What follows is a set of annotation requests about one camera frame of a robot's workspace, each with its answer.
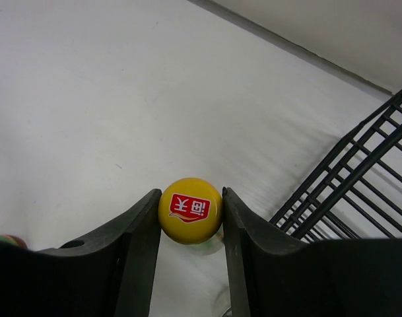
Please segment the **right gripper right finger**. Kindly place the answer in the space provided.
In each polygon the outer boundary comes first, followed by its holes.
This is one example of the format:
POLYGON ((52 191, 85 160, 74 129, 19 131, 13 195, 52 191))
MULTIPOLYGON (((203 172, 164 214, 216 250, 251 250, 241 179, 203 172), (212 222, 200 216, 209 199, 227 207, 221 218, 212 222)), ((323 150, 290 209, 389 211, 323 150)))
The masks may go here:
POLYGON ((234 316, 402 316, 402 239, 307 244, 222 192, 234 316))

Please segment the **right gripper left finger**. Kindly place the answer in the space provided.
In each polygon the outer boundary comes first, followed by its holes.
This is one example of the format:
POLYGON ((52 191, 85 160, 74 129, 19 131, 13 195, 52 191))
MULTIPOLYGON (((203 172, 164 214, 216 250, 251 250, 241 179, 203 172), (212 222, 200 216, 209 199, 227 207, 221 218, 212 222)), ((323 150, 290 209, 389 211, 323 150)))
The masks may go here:
POLYGON ((160 196, 59 248, 0 246, 0 316, 148 316, 160 196))

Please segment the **yellow cap chili sauce bottle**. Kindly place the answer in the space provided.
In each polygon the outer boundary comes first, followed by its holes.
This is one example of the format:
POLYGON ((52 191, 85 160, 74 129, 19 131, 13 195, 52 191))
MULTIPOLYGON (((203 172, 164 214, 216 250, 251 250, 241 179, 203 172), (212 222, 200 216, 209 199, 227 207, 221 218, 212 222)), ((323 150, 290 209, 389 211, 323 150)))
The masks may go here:
POLYGON ((160 197, 158 220, 170 239, 194 253, 210 255, 224 246, 222 196, 200 178, 169 185, 160 197))

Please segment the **green label sauce bottle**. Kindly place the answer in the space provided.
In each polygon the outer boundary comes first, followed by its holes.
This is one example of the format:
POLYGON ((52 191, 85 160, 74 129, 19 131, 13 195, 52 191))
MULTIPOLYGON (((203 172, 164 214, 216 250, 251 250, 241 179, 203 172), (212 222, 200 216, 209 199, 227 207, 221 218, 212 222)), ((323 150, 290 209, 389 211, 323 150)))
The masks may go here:
POLYGON ((0 235, 0 246, 11 245, 23 250, 27 250, 28 246, 25 241, 17 236, 12 236, 8 234, 0 235))

